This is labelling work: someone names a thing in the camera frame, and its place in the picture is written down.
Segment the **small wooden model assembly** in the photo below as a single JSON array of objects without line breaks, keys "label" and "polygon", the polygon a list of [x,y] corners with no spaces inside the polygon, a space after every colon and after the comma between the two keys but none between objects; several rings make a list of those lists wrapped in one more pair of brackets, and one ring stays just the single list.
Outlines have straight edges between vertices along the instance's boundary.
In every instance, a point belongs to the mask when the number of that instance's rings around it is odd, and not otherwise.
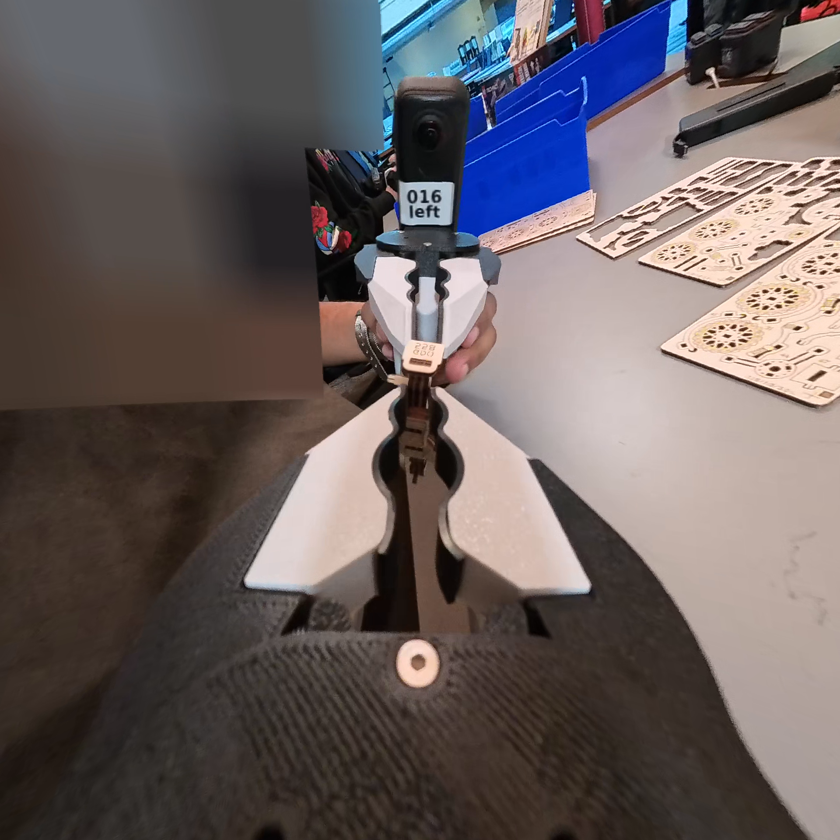
[{"label": "small wooden model assembly", "polygon": [[400,456],[406,477],[416,484],[428,463],[435,462],[434,378],[444,363],[444,345],[412,340],[404,349],[402,371],[406,377],[402,399],[403,420]]}]

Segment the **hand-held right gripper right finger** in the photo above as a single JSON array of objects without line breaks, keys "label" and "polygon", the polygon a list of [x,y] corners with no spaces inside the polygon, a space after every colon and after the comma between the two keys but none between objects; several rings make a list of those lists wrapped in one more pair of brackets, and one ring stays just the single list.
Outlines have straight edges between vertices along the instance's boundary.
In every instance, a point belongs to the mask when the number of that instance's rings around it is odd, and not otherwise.
[{"label": "hand-held right gripper right finger", "polygon": [[429,468],[429,631],[468,633],[480,616],[592,583],[529,457],[437,390]]}]

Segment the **mostly emptied wooden puzzle sheet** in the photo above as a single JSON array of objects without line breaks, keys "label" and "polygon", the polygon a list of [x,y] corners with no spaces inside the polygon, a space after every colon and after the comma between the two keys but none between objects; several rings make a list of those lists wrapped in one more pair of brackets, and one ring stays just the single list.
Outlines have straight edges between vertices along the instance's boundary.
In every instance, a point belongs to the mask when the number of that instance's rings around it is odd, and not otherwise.
[{"label": "mostly emptied wooden puzzle sheet", "polygon": [[725,157],[578,234],[576,240],[609,259],[618,259],[793,167],[793,161]]}]

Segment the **silver mesh wristwatch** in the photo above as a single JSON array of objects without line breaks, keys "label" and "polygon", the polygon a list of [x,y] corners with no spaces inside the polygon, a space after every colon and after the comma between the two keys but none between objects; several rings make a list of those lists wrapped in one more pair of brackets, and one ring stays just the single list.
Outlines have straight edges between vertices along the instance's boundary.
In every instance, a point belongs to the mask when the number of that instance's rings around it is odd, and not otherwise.
[{"label": "silver mesh wristwatch", "polygon": [[362,309],[359,309],[355,314],[353,332],[356,342],[372,370],[382,380],[388,382],[395,373],[393,359],[385,354],[382,345],[376,338],[375,331],[364,320]]}]

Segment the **dark red object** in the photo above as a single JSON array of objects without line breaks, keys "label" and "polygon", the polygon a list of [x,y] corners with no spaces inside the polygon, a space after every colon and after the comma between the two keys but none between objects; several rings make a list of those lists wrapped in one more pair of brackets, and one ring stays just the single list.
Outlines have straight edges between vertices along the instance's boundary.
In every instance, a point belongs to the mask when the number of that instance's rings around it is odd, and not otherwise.
[{"label": "dark red object", "polygon": [[594,45],[614,24],[613,1],[573,1],[574,23],[580,46]]}]

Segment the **person's left forearm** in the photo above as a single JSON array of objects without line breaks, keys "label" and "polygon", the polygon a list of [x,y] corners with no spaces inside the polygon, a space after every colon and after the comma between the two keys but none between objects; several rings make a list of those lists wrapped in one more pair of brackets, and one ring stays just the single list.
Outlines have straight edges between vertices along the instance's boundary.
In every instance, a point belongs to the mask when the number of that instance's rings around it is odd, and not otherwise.
[{"label": "person's left forearm", "polygon": [[357,301],[319,303],[324,368],[360,364],[365,361],[364,353],[355,335],[356,318],[362,308],[362,304]]}]

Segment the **person's brown clothing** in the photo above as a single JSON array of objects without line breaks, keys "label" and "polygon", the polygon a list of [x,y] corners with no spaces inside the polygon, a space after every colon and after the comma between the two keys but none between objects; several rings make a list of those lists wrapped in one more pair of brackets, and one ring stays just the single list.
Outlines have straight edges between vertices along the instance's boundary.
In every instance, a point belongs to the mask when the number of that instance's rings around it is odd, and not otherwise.
[{"label": "person's brown clothing", "polygon": [[2,838],[405,838],[306,654],[336,601],[243,578],[321,400],[2,413]]}]

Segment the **stack of wooden puzzle sheets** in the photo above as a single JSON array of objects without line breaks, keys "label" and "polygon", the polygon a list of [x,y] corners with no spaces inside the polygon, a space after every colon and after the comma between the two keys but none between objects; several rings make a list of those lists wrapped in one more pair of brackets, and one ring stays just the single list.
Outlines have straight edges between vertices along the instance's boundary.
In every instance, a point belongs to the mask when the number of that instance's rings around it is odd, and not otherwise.
[{"label": "stack of wooden puzzle sheets", "polygon": [[585,227],[594,219],[595,205],[596,193],[589,190],[482,234],[479,242],[500,256]]}]

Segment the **wooden display board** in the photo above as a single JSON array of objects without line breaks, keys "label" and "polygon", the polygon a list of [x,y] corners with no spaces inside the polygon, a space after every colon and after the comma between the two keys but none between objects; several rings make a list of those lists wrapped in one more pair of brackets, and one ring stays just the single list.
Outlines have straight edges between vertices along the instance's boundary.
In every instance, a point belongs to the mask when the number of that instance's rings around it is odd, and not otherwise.
[{"label": "wooden display board", "polygon": [[517,1],[508,57],[518,63],[545,45],[554,1]]}]

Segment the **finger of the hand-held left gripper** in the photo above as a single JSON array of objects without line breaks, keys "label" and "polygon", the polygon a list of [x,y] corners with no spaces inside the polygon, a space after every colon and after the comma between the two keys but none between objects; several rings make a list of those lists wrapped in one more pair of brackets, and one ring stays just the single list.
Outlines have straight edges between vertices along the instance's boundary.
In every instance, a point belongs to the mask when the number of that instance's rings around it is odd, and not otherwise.
[{"label": "finger of the hand-held left gripper", "polygon": [[454,354],[484,310],[488,284],[478,258],[447,259],[445,270],[445,354]]},{"label": "finger of the hand-held left gripper", "polygon": [[412,259],[375,258],[367,283],[371,309],[396,363],[402,362],[405,347],[416,337],[416,290],[410,280],[415,268]]}]

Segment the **long black bar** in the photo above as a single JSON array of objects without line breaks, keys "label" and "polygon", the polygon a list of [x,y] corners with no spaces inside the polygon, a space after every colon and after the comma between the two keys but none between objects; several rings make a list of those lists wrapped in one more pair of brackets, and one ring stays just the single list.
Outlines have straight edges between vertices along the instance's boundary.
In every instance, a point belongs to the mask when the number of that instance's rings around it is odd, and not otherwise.
[{"label": "long black bar", "polygon": [[674,156],[681,159],[700,144],[824,98],[837,83],[838,66],[807,70],[687,115],[673,139]]}]

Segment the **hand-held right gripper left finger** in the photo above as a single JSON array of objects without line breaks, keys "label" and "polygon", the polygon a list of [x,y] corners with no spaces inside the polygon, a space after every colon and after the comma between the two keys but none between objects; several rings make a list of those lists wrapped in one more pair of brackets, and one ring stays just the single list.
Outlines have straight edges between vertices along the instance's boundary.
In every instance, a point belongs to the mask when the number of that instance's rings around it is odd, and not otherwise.
[{"label": "hand-held right gripper left finger", "polygon": [[341,606],[354,631],[387,625],[403,574],[393,390],[314,445],[248,567],[250,594]]}]

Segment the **black device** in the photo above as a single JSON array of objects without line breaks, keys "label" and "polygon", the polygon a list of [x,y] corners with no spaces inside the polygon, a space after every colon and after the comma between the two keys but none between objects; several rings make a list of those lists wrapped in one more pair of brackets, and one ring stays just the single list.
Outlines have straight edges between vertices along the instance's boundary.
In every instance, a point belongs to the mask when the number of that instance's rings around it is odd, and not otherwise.
[{"label": "black device", "polygon": [[719,38],[719,79],[746,77],[777,60],[785,17],[769,11],[751,14],[725,28]]},{"label": "black device", "polygon": [[722,32],[721,25],[712,24],[688,39],[685,50],[685,76],[691,86],[708,81],[705,76],[706,68],[718,69],[721,62]]}]

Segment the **large wooden puzzle sheet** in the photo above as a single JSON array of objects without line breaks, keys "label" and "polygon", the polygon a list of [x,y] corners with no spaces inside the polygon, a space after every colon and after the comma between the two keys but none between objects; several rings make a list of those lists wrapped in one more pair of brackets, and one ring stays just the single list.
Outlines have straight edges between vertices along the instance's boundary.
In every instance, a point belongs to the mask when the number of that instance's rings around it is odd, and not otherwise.
[{"label": "large wooden puzzle sheet", "polygon": [[807,406],[834,403],[839,396],[838,227],[660,350]]}]

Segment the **blue plastic bin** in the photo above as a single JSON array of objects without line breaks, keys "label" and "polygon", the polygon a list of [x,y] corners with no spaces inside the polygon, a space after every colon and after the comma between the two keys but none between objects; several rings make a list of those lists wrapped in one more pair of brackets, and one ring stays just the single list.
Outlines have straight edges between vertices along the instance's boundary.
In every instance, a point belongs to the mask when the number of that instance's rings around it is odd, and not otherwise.
[{"label": "blue plastic bin", "polygon": [[458,229],[476,236],[587,193],[586,78],[467,142]]},{"label": "blue plastic bin", "polygon": [[591,120],[665,71],[670,2],[606,30],[547,70],[538,100],[562,92],[561,101],[585,99]]}]

